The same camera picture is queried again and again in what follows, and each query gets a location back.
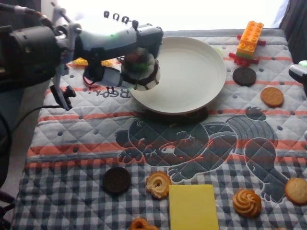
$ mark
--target gingham pattern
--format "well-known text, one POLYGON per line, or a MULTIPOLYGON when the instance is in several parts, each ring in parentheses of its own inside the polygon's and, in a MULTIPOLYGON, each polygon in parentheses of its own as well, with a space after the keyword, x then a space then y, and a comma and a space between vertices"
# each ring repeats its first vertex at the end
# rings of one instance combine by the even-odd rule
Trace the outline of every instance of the gingham pattern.
MULTIPOLYGON (((238 44, 235 37, 197 39, 220 49, 223 57, 227 57, 229 52, 235 52, 238 44)), ((262 39, 267 41, 267 45, 257 48, 257 56, 291 57, 284 38, 268 36, 262 39)), ((236 65, 232 61, 225 61, 225 64, 227 81, 230 81, 236 65)), ((275 87, 284 93, 285 102, 281 109, 291 113, 266 115, 266 122, 279 139, 275 169, 287 178, 307 178, 305 150, 300 147, 304 141, 303 133, 307 130, 306 116, 295 115, 296 111, 307 111, 307 103, 302 86, 286 84, 294 82, 287 74, 290 64, 291 62, 286 60, 262 60, 259 65, 252 65, 251 68, 256 71, 257 80, 280 82, 275 87)), ((63 76, 63 86, 69 84, 74 88, 84 88, 81 73, 81 70, 70 69, 70 74, 63 76)), ((214 103, 208 106, 208 110, 218 112, 209 115, 202 124, 224 124, 235 115, 223 114, 226 109, 242 110, 256 106, 263 111, 275 111, 270 110, 260 100, 260 92, 264 87, 266 85, 255 84, 245 88, 226 84, 214 103)), ((54 103, 54 99, 47 93, 45 104, 51 103, 54 103)), ((142 107, 125 92, 119 91, 118 96, 112 97, 103 90, 94 92, 85 88, 77 91, 72 105, 73 109, 65 112, 64 115, 68 115, 65 119, 57 119, 57 116, 63 115, 63 110, 60 109, 40 112, 40 120, 31 144, 32 149, 28 152, 27 165, 20 183, 13 229, 126 230, 134 218, 142 217, 151 225, 168 230, 168 199, 153 199, 145 191, 145 178, 157 170, 170 173, 170 167, 155 167, 143 161, 115 163, 116 161, 110 159, 116 158, 123 150, 91 150, 91 146, 88 145, 115 143, 117 132, 129 130, 135 117, 127 115, 87 119, 87 115, 139 111, 142 107), (71 147, 73 151, 67 150, 68 147, 58 148, 72 144, 78 144, 78 147, 71 147), (33 148, 37 146, 41 147, 34 151, 33 148), (50 146, 57 146, 56 151, 60 153, 55 154, 55 150, 48 149, 50 146), (102 178, 108 169, 117 165, 131 173, 131 187, 126 193, 111 197, 102 189, 102 178)), ((144 127, 153 129, 156 139, 162 136, 166 138, 163 133, 171 128, 158 124, 153 126, 150 123, 144 127)), ((294 206, 286 198, 280 203, 262 198, 261 214, 255 219, 240 217, 235 212, 232 197, 240 188, 253 189, 262 197, 264 186, 248 168, 244 159, 238 157, 238 151, 230 151, 225 162, 216 169, 198 173, 191 179, 181 180, 178 184, 213 184, 221 230, 307 229, 307 207, 294 206)), ((182 170, 178 170, 177 174, 181 175, 181 172, 182 170)))

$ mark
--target quilted mat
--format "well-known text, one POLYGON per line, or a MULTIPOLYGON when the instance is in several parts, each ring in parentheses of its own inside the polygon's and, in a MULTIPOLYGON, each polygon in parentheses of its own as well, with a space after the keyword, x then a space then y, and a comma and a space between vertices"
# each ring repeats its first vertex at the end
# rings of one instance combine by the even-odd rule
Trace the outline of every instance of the quilted mat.
MULTIPOLYGON (((250 66, 257 74, 251 87, 232 79, 237 66, 228 53, 236 52, 238 31, 183 34, 222 52, 227 79, 206 108, 173 123, 146 112, 128 90, 86 88, 83 69, 70 67, 62 86, 71 85, 77 97, 69 111, 40 111, 13 229, 127 230, 141 217, 168 230, 168 198, 158 201, 145 191, 145 178, 157 170, 173 184, 212 184, 221 230, 307 229, 307 206, 284 196, 289 178, 307 179, 307 102, 302 85, 288 75, 291 54, 276 31, 263 31, 267 44, 255 51, 260 61, 250 66), (283 92, 282 107, 271 109, 260 100, 268 86, 283 92), (129 190, 115 197, 104 192, 102 180, 114 166, 131 174, 129 190), (240 188, 261 197, 258 217, 235 212, 232 197, 240 188)), ((49 90, 45 104, 55 104, 49 90)))

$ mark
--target green lego brick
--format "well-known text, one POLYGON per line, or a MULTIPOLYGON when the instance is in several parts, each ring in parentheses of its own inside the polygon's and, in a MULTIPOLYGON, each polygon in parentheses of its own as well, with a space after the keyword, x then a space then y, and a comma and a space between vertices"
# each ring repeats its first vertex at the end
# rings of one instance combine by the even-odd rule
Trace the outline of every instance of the green lego brick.
POLYGON ((248 54, 242 54, 241 52, 237 52, 236 55, 241 57, 241 58, 253 59, 253 56, 248 55, 248 54))

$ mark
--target yellow sticky note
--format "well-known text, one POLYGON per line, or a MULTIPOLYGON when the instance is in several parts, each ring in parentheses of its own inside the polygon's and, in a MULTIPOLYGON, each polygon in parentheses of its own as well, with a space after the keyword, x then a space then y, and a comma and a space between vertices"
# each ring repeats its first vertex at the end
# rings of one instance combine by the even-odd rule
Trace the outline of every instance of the yellow sticky note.
POLYGON ((171 230, 219 230, 211 184, 170 185, 171 230))

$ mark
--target robotic arm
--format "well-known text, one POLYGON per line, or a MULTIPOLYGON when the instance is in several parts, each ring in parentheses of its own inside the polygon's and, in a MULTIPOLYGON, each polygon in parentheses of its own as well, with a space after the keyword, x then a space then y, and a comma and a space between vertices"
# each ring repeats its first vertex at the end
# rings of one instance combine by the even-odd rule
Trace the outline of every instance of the robotic arm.
POLYGON ((163 31, 150 24, 139 26, 128 17, 118 22, 119 15, 109 19, 104 13, 105 28, 101 24, 89 25, 84 21, 73 22, 66 11, 54 5, 52 21, 34 10, 19 6, 0 10, 15 13, 31 13, 40 17, 42 26, 13 31, 10 26, 0 27, 0 92, 39 84, 52 78, 50 87, 56 102, 66 110, 72 108, 70 97, 76 94, 72 87, 60 88, 60 78, 68 73, 67 63, 76 58, 88 61, 83 77, 107 87, 133 87, 148 90, 159 82, 159 67, 156 59, 162 42, 163 31), (122 72, 101 66, 101 61, 126 56, 138 49, 148 52, 151 71, 134 74, 122 67, 122 72))

